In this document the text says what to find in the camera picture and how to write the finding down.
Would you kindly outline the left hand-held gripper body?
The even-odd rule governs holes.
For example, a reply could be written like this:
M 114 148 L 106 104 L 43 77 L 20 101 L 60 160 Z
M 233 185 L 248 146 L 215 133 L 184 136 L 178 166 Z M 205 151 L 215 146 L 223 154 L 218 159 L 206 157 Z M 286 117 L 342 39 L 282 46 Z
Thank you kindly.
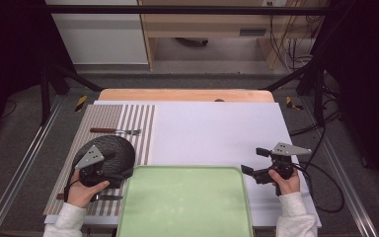
M 118 189 L 120 177 L 116 172 L 109 172 L 105 167 L 113 160 L 114 156 L 113 151 L 109 151 L 105 155 L 96 145 L 92 145 L 74 166 L 74 169 L 79 171 L 81 184 L 92 187 L 102 181 L 109 181 L 110 189 Z

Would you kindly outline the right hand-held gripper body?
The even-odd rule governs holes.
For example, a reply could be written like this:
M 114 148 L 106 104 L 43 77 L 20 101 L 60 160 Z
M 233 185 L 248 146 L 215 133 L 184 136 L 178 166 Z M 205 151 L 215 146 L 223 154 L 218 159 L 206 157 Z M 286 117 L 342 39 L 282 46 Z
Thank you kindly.
M 273 149 L 270 149 L 270 151 L 271 154 L 268 157 L 271 160 L 271 165 L 266 169 L 254 171 L 253 178 L 258 184 L 273 182 L 273 179 L 268 174 L 269 170 L 276 171 L 283 179 L 288 180 L 293 173 L 293 162 L 291 157 L 294 155 L 306 155 L 312 153 L 311 149 L 283 142 L 278 142 Z

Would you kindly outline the fork with wooden handle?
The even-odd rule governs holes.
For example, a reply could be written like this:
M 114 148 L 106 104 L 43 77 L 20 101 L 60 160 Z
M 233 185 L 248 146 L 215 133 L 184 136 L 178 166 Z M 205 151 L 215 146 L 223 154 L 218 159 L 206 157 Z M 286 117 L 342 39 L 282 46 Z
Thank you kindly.
M 90 132 L 94 133 L 115 133 L 115 134 L 127 134 L 127 135 L 139 135 L 141 133 L 141 129 L 116 129 L 116 128 L 90 128 Z

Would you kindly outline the knife with wooden handle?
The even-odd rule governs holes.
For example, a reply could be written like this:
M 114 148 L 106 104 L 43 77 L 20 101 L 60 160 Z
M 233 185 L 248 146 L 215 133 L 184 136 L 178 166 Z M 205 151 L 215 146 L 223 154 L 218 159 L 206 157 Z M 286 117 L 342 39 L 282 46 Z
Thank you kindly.
M 64 194 L 58 194 L 56 199 L 64 199 Z M 100 195 L 96 194 L 91 198 L 91 202 L 96 200 L 121 200 L 122 196 L 110 196 L 110 195 Z

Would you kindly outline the green cutting board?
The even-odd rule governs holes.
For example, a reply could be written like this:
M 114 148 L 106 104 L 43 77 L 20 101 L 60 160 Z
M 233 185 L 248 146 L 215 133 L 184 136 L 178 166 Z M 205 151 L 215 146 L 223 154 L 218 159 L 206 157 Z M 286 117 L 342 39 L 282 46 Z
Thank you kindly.
M 128 180 L 116 237 L 253 237 L 234 167 L 140 166 Z

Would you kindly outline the person's right hand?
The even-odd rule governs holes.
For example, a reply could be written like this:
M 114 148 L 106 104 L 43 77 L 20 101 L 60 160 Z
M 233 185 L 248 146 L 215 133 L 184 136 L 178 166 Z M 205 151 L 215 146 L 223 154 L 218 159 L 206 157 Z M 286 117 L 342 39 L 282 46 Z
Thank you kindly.
M 268 174 L 273 179 L 273 185 L 279 187 L 282 195 L 289 195 L 300 191 L 300 179 L 298 172 L 293 171 L 288 180 L 283 179 L 276 171 L 269 170 Z

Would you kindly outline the person's left hand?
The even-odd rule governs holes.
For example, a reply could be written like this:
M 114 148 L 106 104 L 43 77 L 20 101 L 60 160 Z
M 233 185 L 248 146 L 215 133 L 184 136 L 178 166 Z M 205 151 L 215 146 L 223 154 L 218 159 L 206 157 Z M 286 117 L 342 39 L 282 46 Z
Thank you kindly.
M 75 170 L 68 186 L 67 202 L 80 208 L 87 207 L 93 195 L 104 190 L 110 184 L 109 181 L 102 181 L 92 187 L 86 187 L 79 179 L 80 173 Z

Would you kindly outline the black textured round plate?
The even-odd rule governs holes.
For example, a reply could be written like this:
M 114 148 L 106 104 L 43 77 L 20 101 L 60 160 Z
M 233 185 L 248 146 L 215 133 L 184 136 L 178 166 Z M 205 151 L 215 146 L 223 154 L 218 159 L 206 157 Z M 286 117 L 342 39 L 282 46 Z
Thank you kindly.
M 117 173 L 120 177 L 120 184 L 132 175 L 133 167 L 135 165 L 134 148 L 128 140 L 115 135 L 100 136 L 83 145 L 82 148 L 76 153 L 74 161 L 72 162 L 72 173 L 75 170 L 74 166 L 92 145 L 96 145 L 105 155 L 107 155 L 109 151 L 113 151 L 115 153 L 113 160 L 110 161 L 105 167 L 108 168 L 109 172 Z

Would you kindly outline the striped grey placemat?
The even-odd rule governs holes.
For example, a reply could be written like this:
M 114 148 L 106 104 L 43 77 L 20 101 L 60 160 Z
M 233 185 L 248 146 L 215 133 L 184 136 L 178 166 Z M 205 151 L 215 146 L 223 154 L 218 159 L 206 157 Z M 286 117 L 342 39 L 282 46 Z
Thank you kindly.
M 141 133 L 139 135 L 122 134 L 121 137 L 127 139 L 134 147 L 136 152 L 135 164 L 147 165 L 149 163 L 149 148 L 154 117 L 154 105 L 125 104 L 88 106 L 43 214 L 51 216 L 59 213 L 63 206 L 63 199 L 57 199 L 55 196 L 63 193 L 63 189 L 69 181 L 71 166 L 75 156 L 87 142 L 99 136 L 103 136 L 102 133 L 92 133 L 90 131 L 92 127 L 123 130 L 140 129 Z

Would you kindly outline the white board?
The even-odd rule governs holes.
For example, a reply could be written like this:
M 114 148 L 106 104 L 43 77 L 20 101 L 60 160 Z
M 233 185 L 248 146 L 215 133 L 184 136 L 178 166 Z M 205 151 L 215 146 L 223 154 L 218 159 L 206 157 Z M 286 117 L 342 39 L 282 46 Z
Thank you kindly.
M 126 102 L 93 105 L 154 105 L 147 165 L 245 165 L 264 169 L 270 160 L 256 154 L 278 142 L 289 144 L 277 103 Z

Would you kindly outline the yellow black tape strip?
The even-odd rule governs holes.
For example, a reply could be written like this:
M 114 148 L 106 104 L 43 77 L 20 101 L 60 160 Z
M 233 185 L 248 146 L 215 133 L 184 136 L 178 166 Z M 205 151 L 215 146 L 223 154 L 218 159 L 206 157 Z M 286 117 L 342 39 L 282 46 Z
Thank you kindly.
M 77 103 L 76 108 L 75 108 L 75 112 L 80 112 L 82 110 L 87 98 L 88 98 L 88 96 L 86 96 L 86 95 L 83 95 L 79 98 L 78 103 Z
M 286 97 L 286 107 L 288 109 L 293 109 L 293 110 L 297 110 L 297 111 L 304 110 L 303 106 L 294 105 L 290 97 Z

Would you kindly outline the black metal stand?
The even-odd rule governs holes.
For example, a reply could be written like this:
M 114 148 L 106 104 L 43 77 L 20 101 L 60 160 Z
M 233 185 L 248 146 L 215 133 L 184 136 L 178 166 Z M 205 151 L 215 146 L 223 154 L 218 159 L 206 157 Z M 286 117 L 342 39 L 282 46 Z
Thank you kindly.
M 102 92 L 104 90 L 103 87 L 88 81 L 76 72 L 60 65 L 45 66 L 40 72 L 41 125 L 44 125 L 50 118 L 49 86 L 52 86 L 57 95 L 67 95 L 70 87 L 65 81 L 66 78 L 73 79 L 94 92 Z
M 296 88 L 298 96 L 306 96 L 311 90 L 314 90 L 314 119 L 318 126 L 323 126 L 325 124 L 322 104 L 324 92 L 324 67 L 319 62 L 311 60 L 300 69 L 288 74 L 269 86 L 266 86 L 265 90 L 273 92 L 294 79 L 300 79 Z

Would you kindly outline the wooden board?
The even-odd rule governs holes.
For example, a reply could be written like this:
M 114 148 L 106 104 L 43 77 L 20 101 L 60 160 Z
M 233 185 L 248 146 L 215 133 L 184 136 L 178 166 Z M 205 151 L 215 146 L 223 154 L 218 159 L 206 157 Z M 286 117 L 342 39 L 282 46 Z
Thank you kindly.
M 184 101 L 273 103 L 271 92 L 245 89 L 105 89 L 100 101 Z

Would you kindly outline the black curtain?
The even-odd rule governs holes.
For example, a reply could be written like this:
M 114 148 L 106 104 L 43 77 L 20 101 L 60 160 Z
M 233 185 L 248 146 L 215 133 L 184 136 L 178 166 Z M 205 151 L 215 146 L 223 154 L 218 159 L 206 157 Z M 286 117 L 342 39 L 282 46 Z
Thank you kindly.
M 357 0 L 334 35 L 327 70 L 365 156 L 379 171 L 379 0 Z
M 45 0 L 0 0 L 0 118 L 7 99 L 38 85 L 46 75 L 56 92 L 69 87 L 55 70 L 75 70 Z

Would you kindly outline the white cabinet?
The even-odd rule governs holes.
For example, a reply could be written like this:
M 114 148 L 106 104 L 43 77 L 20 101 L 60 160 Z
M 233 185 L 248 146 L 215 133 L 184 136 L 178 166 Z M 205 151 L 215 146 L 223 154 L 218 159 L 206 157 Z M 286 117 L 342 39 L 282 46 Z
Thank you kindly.
M 82 64 L 147 64 L 138 14 L 53 14 L 71 60 Z

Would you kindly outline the light wooden desk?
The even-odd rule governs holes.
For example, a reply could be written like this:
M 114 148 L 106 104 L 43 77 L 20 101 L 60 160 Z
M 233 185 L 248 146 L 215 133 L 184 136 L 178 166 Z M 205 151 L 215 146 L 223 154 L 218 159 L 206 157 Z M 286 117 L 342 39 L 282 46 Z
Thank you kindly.
M 331 0 L 137 0 L 140 6 L 230 6 L 324 8 Z M 289 39 L 313 39 L 322 16 L 267 15 L 180 15 L 143 14 L 148 52 L 155 54 L 154 40 L 160 38 L 251 38 L 258 41 L 269 69 L 279 64 L 284 43 Z

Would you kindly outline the aluminium floor rail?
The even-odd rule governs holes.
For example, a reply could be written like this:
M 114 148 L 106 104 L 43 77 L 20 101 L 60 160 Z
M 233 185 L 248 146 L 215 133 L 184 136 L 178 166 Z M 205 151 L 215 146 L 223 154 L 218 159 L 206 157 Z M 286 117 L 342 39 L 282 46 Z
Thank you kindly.
M 341 160 L 327 137 L 323 138 L 323 147 L 328 155 L 328 163 L 344 194 L 347 207 L 362 237 L 379 237 L 376 228 L 369 217 L 358 193 L 356 192 L 349 176 L 341 165 Z
M 0 226 L 3 223 L 16 195 L 18 194 L 26 176 L 35 162 L 38 153 L 45 142 L 45 139 L 60 111 L 60 107 L 65 101 L 65 96 L 56 96 L 50 108 L 50 114 L 44 124 L 39 127 L 32 143 L 30 144 L 26 154 L 24 155 L 20 165 L 13 175 L 9 185 L 7 186 L 3 196 L 0 198 Z

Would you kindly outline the black frame crossbar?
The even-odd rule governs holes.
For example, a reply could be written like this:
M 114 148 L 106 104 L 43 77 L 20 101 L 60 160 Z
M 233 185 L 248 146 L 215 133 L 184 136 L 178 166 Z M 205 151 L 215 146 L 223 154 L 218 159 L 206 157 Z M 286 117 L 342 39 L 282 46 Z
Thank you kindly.
M 229 7 L 229 6 L 109 6 L 109 5 L 46 5 L 54 14 L 189 14 L 189 15 L 276 15 L 326 16 L 334 8 L 298 7 Z

